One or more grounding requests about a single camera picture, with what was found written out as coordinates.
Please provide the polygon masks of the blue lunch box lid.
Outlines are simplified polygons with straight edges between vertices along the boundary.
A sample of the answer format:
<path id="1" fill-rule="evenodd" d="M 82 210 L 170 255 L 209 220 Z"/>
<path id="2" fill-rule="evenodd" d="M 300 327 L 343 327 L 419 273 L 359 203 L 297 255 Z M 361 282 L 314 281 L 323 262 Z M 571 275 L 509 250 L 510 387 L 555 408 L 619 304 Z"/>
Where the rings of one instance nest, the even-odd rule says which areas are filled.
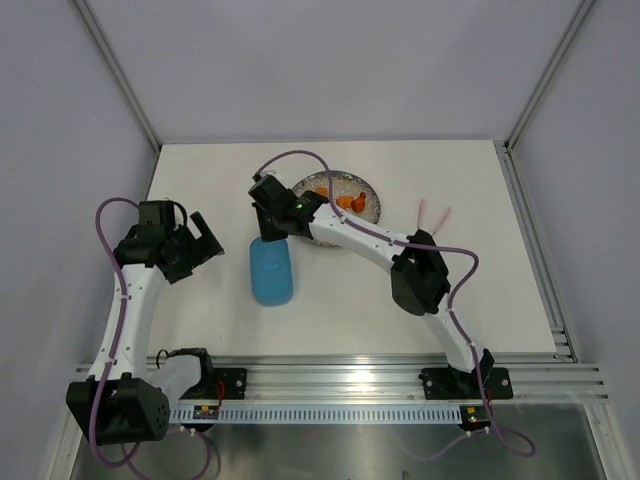
<path id="1" fill-rule="evenodd" d="M 251 291 L 293 291 L 294 282 L 286 239 L 265 243 L 256 237 L 249 247 Z"/>

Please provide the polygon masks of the pink handled metal tongs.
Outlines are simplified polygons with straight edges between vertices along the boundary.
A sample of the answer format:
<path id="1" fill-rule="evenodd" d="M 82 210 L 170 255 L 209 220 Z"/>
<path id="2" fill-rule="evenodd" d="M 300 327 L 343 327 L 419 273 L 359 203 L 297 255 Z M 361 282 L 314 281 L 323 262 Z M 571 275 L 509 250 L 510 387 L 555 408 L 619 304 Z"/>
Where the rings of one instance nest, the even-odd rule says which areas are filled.
<path id="1" fill-rule="evenodd" d="M 419 201 L 419 204 L 418 204 L 417 219 L 416 219 L 416 228 L 419 229 L 419 230 L 424 230 L 424 231 L 427 230 L 424 227 L 424 220 L 425 220 L 426 211 L 427 211 L 427 201 L 424 198 L 422 198 Z M 435 222 L 435 224 L 430 229 L 428 229 L 427 231 L 432 236 L 435 236 L 442 229 L 442 227 L 444 226 L 444 224 L 448 220 L 450 214 L 451 214 L 451 207 L 447 206 L 443 210 L 441 215 L 438 217 L 438 219 Z"/>

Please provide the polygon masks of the blue lunch box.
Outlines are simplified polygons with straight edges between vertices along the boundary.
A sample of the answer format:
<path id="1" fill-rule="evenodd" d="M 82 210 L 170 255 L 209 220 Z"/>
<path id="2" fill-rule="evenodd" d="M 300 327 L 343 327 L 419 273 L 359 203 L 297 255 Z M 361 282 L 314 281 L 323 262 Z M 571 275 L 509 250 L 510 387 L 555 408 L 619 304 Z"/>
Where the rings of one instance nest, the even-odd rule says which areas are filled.
<path id="1" fill-rule="evenodd" d="M 256 302 L 264 307 L 277 307 L 287 304 L 293 298 L 293 291 L 272 292 L 258 291 L 254 294 Z"/>

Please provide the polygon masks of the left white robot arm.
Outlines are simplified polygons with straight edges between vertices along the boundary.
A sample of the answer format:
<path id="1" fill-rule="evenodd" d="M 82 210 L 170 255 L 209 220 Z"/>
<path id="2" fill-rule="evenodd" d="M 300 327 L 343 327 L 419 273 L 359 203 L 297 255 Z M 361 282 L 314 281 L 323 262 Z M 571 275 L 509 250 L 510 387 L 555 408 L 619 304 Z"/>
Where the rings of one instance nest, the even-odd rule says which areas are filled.
<path id="1" fill-rule="evenodd" d="M 198 212 L 179 225 L 169 201 L 144 202 L 138 222 L 114 248 L 113 303 L 103 341 L 66 404 L 94 447 L 159 441 L 172 406 L 187 392 L 208 396 L 218 383 L 204 348 L 169 353 L 169 365 L 147 373 L 147 346 L 160 293 L 224 249 Z"/>

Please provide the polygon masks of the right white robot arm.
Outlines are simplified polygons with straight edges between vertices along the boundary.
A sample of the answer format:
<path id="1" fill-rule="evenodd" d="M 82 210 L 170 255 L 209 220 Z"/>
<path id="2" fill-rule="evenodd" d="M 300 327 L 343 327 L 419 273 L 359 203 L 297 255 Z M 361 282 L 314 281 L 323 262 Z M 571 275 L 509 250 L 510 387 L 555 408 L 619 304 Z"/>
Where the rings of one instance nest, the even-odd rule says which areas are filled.
<path id="1" fill-rule="evenodd" d="M 438 246 L 432 235 L 418 229 L 412 235 L 385 230 L 355 217 L 323 195 L 306 191 L 296 195 L 276 177 L 253 176 L 249 189 L 261 238 L 271 242 L 295 236 L 342 247 L 372 262 L 390 276 L 391 297 L 408 314 L 421 317 L 444 349 L 448 366 L 421 379 L 439 385 L 451 399 L 485 395 L 494 365 L 491 353 L 464 326 L 454 308 L 461 286 L 452 286 L 444 252 L 473 260 L 468 281 L 479 264 L 468 250 Z"/>

